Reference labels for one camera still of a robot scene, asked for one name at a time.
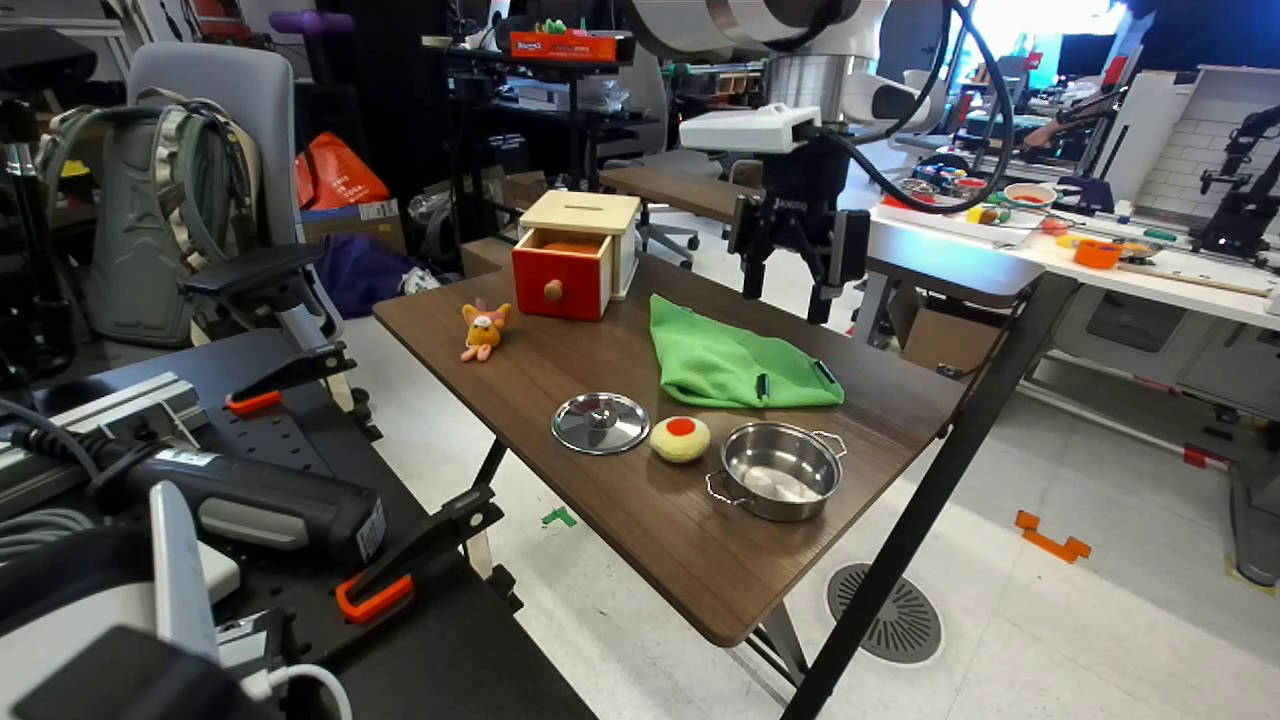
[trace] green towel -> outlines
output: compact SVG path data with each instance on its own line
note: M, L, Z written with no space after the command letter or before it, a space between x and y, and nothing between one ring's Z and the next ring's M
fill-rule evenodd
M692 409L838 409L838 380L788 339L648 297L660 389Z

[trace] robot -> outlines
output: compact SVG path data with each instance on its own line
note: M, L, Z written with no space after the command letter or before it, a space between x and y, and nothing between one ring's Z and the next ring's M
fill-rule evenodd
M812 324L827 319L833 300L847 280L864 276L867 259L871 216L835 208L847 160L854 160L886 197L918 208L918 201L903 197L854 153L854 145L903 127L926 101L944 63L938 52L918 93L876 75L886 4L890 0L623 0L628 29L656 56L773 56L763 108L682 121L680 145L763 155L763 197L740 201L727 248L744 259L744 297L752 300L763 288L763 259L777 248L800 251L812 273ZM1007 121L1005 82L985 40L979 52L990 70L996 108Z
M1280 197L1280 153L1271 155L1271 163L1250 176L1246 155L1250 149L1262 142L1268 127L1280 125L1280 106L1242 115L1242 125L1232 131L1228 149L1224 149L1224 163L1218 173L1198 173L1198 197L1212 186L1232 186L1228 197L1218 201L1218 208L1212 213L1212 220L1192 238L1192 248L1207 248L1207 251L1232 251L1242 259L1257 259L1262 251L1262 233L1276 220Z

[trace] small toy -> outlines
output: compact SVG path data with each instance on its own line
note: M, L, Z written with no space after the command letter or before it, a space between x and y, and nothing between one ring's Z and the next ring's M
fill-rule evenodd
M466 319L466 350L464 350L464 363L466 359L486 359L495 354L495 343L504 339L504 329L513 319L513 304L499 304L499 307L479 307L479 304L464 304L464 319Z

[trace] gray backpack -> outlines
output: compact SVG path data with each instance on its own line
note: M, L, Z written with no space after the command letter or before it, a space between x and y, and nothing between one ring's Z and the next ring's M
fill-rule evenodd
M145 93L128 108L58 114L41 142L46 213L64 160L94 180L88 269L73 269L94 336L188 343L185 285L254 245L254 149L211 101Z

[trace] small metal pot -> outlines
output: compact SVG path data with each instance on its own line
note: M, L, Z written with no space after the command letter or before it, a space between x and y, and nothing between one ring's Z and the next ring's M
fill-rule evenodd
M707 496L773 524L804 524L838 483L843 440L800 423L748 423L719 443Z

